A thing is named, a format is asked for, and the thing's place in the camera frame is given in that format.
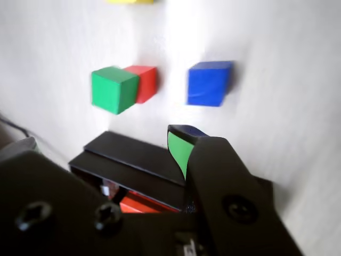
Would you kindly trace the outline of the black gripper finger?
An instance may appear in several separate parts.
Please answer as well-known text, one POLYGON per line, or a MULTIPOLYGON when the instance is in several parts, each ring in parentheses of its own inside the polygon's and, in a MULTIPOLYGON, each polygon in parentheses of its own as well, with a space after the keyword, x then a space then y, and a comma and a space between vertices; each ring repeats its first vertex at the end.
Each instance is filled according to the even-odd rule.
POLYGON ((214 255, 301 255, 274 207, 271 182, 253 176, 231 144, 190 125, 169 125, 167 145, 214 255))
POLYGON ((1 150, 1 255, 138 255, 119 206, 26 138, 1 150))

